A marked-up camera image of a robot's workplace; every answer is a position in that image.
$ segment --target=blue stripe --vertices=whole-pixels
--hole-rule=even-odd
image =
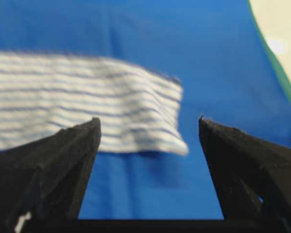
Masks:
[[[114,87],[128,87],[127,85],[127,82],[123,82],[121,84],[119,83],[116,83],[116,84],[112,84],[112,85],[99,85],[99,84],[89,84],[89,83],[74,83],[74,82],[67,82],[67,81],[63,81],[63,80],[53,80],[53,81],[50,81],[50,82],[44,82],[44,81],[23,81],[23,80],[19,80],[17,82],[11,82],[11,81],[2,81],[0,80],[0,83],[19,83],[19,84],[22,84],[22,83],[64,83],[64,84],[69,84],[71,86],[86,86],[86,87],[98,87],[98,88],[106,88],[106,89],[110,89],[110,88],[114,88]],[[147,83],[145,82],[134,82],[134,85],[135,84],[138,84],[138,86],[145,86],[147,85]],[[171,100],[176,100],[176,98],[172,98],[170,97],[169,95],[166,95],[166,94],[163,94],[161,93],[160,91],[156,91],[153,89],[154,92],[156,92],[158,95],[162,96],[162,97],[165,97],[165,98],[168,98],[168,99],[171,99]]]
[[[44,131],[44,132],[41,132],[41,133],[33,133],[33,134],[30,134],[30,135],[28,135],[26,137],[23,137],[23,138],[28,140],[28,139],[32,139],[32,138],[37,138],[37,136],[40,138],[41,135],[45,135],[45,137],[48,137],[48,136],[51,136],[53,134],[54,134],[53,131]],[[16,139],[19,139],[19,136],[16,136],[16,137],[0,136],[0,141],[11,141],[11,140],[14,141]],[[138,144],[145,144],[145,143],[151,144],[151,145],[159,145],[161,142],[164,142],[166,144],[175,146],[177,148],[180,148],[181,150],[187,150],[186,147],[184,147],[183,145],[180,145],[179,143],[177,143],[177,141],[167,141],[167,140],[164,140],[164,139],[161,139],[161,138],[155,138],[155,139],[138,139],[138,138],[135,138],[133,141],[121,142],[121,143],[110,143],[110,142],[101,141],[100,144],[101,145],[116,146],[118,148],[122,148],[124,146],[129,146],[132,143],[136,143],[137,145]]]
[[[120,144],[117,143],[109,143],[109,142],[104,142],[101,141],[100,144],[101,145],[110,145],[110,146],[116,146],[118,148],[122,148],[124,146],[129,146],[131,145],[133,142],[135,142],[136,144],[144,144],[144,143],[149,143],[151,145],[159,145],[161,142],[164,142],[166,144],[172,145],[172,146],[176,146],[178,148],[181,148],[181,150],[187,150],[186,147],[178,144],[175,141],[167,141],[161,138],[155,138],[155,139],[134,139],[133,141],[129,141],[129,142],[121,142]]]
[[[88,105],[92,105],[92,106],[107,106],[107,107],[113,107],[113,108],[123,108],[124,106],[130,106],[130,105],[134,105],[136,103],[140,103],[140,102],[150,102],[150,103],[154,103],[156,104],[161,110],[166,111],[165,108],[177,111],[175,107],[172,106],[164,106],[164,108],[162,108],[162,105],[157,104],[155,101],[153,100],[130,100],[127,101],[125,103],[120,103],[120,104],[116,104],[116,103],[97,103],[97,102],[90,102],[90,101],[85,101],[85,100],[67,100],[67,99],[47,99],[47,98],[7,98],[7,97],[3,97],[0,98],[0,102],[14,102],[14,101],[33,101],[33,102],[39,102],[39,101],[50,101],[50,102],[56,102],[56,101],[62,101],[62,102],[68,102],[68,103],[81,103],[81,104],[88,104]]]
[[[59,124],[59,123],[56,123],[56,122],[53,122],[53,121],[46,121],[46,122],[36,123],[36,124],[29,125],[29,126],[26,126],[26,127],[32,127],[32,126],[38,126],[38,125],[45,125],[45,124],[58,126],[59,129],[66,128],[65,125],[62,125],[62,124]],[[9,129],[0,130],[0,133],[23,132],[25,130],[26,129],[23,129],[23,128],[22,129],[20,129],[20,128],[9,128]]]
[[[28,139],[33,141],[32,138],[37,138],[38,136],[41,137],[41,135],[45,135],[45,137],[47,137],[47,136],[51,136],[53,134],[54,134],[54,131],[47,130],[47,131],[43,131],[40,133],[32,133],[32,134],[29,134],[26,137],[22,137],[22,138],[27,140],[27,141],[28,141]],[[19,140],[19,136],[15,136],[15,137],[0,136],[0,141],[11,141],[11,140],[15,140],[15,141]]]
[[[64,92],[67,94],[75,94],[75,95],[87,95],[87,96],[93,96],[93,97],[102,97],[102,98],[121,98],[125,96],[129,96],[132,94],[138,94],[138,93],[148,93],[151,95],[153,98],[155,98],[158,102],[161,102],[156,98],[155,95],[153,95],[151,92],[146,91],[146,90],[138,90],[138,91],[130,91],[127,93],[122,93],[122,94],[96,94],[96,93],[91,93],[87,91],[70,91],[70,90],[65,90],[63,88],[11,88],[11,89],[0,89],[0,93],[10,93],[10,92],[37,92],[37,91],[45,91],[45,92]],[[165,97],[171,101],[174,102],[180,102],[180,100],[166,96],[164,94],[161,94],[162,97]]]
[[[45,136],[48,136],[48,135],[53,135],[55,133],[55,131],[49,131],[49,130],[46,130],[46,131],[42,131],[42,132],[38,132],[38,133],[31,133],[27,136],[23,136],[22,138],[23,139],[32,139],[32,138],[37,138],[37,137],[40,137],[41,135],[45,135]],[[103,137],[112,137],[114,138],[115,136],[109,136],[107,134],[102,134]],[[0,141],[11,141],[11,140],[16,140],[19,139],[19,136],[15,136],[15,137],[6,137],[6,136],[0,136]],[[165,143],[169,143],[169,144],[177,144],[176,141],[174,140],[165,140],[165,139],[160,139],[160,138],[155,138],[155,139],[144,139],[144,138],[141,138],[141,139],[138,139],[137,137],[134,138],[133,141],[128,141],[128,142],[121,142],[120,144],[121,145],[129,145],[129,144],[132,144],[133,142],[136,142],[136,143],[153,143],[153,144],[158,144],[159,142],[165,142]],[[117,144],[117,143],[109,143],[109,142],[105,142],[105,141],[101,141],[101,144],[106,144],[106,145],[119,145],[120,144]]]
[[[53,117],[59,117],[59,118],[62,118],[62,119],[65,119],[65,120],[68,120],[68,121],[71,121],[71,124],[81,124],[83,123],[84,119],[71,119],[71,118],[68,118],[67,116],[65,115],[61,115],[61,114],[57,114],[57,113],[54,113],[52,115]],[[35,116],[35,119],[44,119],[43,116]],[[31,117],[23,117],[21,119],[15,119],[15,118],[0,118],[0,122],[22,122],[24,120],[32,120],[32,116]],[[138,121],[130,121],[129,123],[152,123],[152,122],[166,122],[165,120],[161,120],[161,119],[155,119],[155,118],[146,118],[146,119],[138,119]],[[116,123],[101,123],[101,125],[105,125],[105,126],[111,126],[111,127],[123,127],[123,124],[120,123],[120,124],[116,124]]]
[[[165,129],[165,128],[152,128],[152,129],[127,129],[127,130],[123,130],[123,132],[121,134],[113,134],[113,133],[102,133],[103,136],[105,137],[113,137],[113,138],[122,138],[124,137],[127,133],[138,133],[138,132],[165,132],[168,133],[174,137],[176,137],[177,139],[181,140],[181,138],[179,138],[177,135],[175,135],[173,132]]]
[[[57,122],[53,122],[53,121],[46,121],[46,122],[42,122],[42,123],[37,123],[37,124],[34,124],[34,125],[30,125],[28,127],[32,127],[32,126],[38,126],[38,125],[45,125],[45,124],[49,124],[49,125],[55,125],[57,126],[59,129],[62,129],[62,128],[69,128],[69,126],[67,125],[63,125],[63,124],[60,124],[60,123],[57,123]],[[10,128],[10,129],[4,129],[4,130],[0,130],[0,133],[13,133],[13,132],[23,132],[25,131],[26,129],[20,129],[20,128]],[[102,133],[103,136],[106,136],[106,137],[113,137],[113,138],[122,138],[123,136],[125,136],[126,134],[128,133],[138,133],[138,132],[165,132],[165,133],[168,133],[176,138],[178,138],[179,140],[181,140],[177,135],[175,135],[173,132],[165,129],[165,128],[162,128],[162,127],[159,127],[159,128],[152,128],[152,129],[124,129],[123,132],[121,134],[111,134],[111,133]]]
[[[112,62],[115,62],[117,66],[122,66],[123,64],[125,64],[125,65],[130,66],[130,67],[134,67],[134,68],[137,68],[137,69],[141,69],[141,70],[147,71],[149,73],[152,73],[152,75],[155,75],[155,77],[157,77],[157,78],[160,78],[160,79],[163,79],[163,80],[167,80],[167,81],[171,81],[174,84],[180,86],[180,80],[179,79],[169,77],[168,75],[162,74],[162,73],[160,73],[158,71],[155,71],[153,69],[145,68],[143,66],[136,65],[136,64],[130,64],[130,63],[125,62],[125,61],[118,61],[118,60],[115,60],[115,59],[112,59],[112,58],[108,58],[107,60],[105,58],[103,58],[103,61],[112,61]],[[0,60],[0,63],[1,64],[7,64],[7,65],[20,65],[20,66],[23,66],[24,65],[24,63],[18,63],[18,62],[15,62],[15,61],[14,62],[11,62],[11,61],[3,61],[3,60]],[[107,68],[114,67],[113,65],[102,65],[102,66],[95,66],[94,68],[93,67],[89,68],[89,66],[86,66],[86,65],[77,65],[77,64],[75,64],[73,62],[70,62],[69,64],[67,64],[67,63],[65,64],[65,63],[58,62],[58,61],[56,61],[55,64],[50,64],[50,65],[40,64],[40,63],[36,63],[36,62],[29,62],[29,63],[26,63],[26,65],[28,65],[28,66],[34,65],[34,66],[41,66],[41,67],[54,67],[54,66],[60,65],[60,66],[69,67],[69,68],[70,67],[85,68],[87,70],[102,70],[102,69],[106,69],[106,67]]]
[[[110,114],[110,113],[104,113],[104,112],[99,112],[99,111],[88,111],[88,110],[81,110],[81,109],[76,109],[76,108],[65,108],[62,106],[52,106],[51,108],[46,108],[46,107],[17,107],[17,108],[0,108],[0,111],[2,112],[12,112],[12,111],[35,111],[35,110],[50,110],[50,109],[62,109],[65,111],[69,112],[81,112],[81,113],[86,113],[92,116],[106,116],[106,117],[129,117],[134,114],[138,114],[140,112],[147,112],[147,111],[152,111],[161,114],[159,111],[153,108],[140,108],[135,111],[131,111],[130,113],[125,113],[125,114]]]
[[[7,75],[35,75],[35,76],[45,76],[45,75],[52,75],[52,74],[60,74],[60,75],[65,75],[65,76],[69,76],[69,77],[78,77],[78,78],[83,78],[83,79],[90,79],[90,80],[93,80],[93,79],[105,79],[105,78],[108,78],[108,79],[115,79],[115,78],[121,78],[121,77],[125,77],[125,76],[128,76],[128,75],[135,75],[141,79],[144,79],[143,76],[140,76],[139,74],[137,73],[134,73],[134,72],[120,72],[120,73],[116,73],[116,74],[109,74],[109,75],[105,75],[105,76],[94,76],[94,75],[86,75],[86,74],[79,74],[79,73],[66,73],[66,72],[59,72],[59,71],[54,71],[54,72],[45,72],[45,73],[42,73],[42,72],[38,72],[38,71],[7,71],[7,70],[0,70],[0,73],[1,74],[7,74]],[[163,83],[160,83],[160,82],[156,82],[156,81],[152,81],[152,80],[149,80],[150,82],[158,85],[158,86],[161,86],[161,87],[165,87],[165,88],[171,88],[172,90],[174,91],[177,91],[176,89],[166,85],[166,84],[163,84]]]

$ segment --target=towel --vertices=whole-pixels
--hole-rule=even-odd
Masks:
[[[179,81],[104,57],[0,52],[0,150],[99,117],[99,151],[186,155]]]

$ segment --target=blue fabric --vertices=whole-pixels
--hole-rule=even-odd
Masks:
[[[223,218],[201,114],[291,148],[291,105],[244,0],[0,0],[0,50],[109,56],[181,80],[188,157],[99,153],[80,218]]]

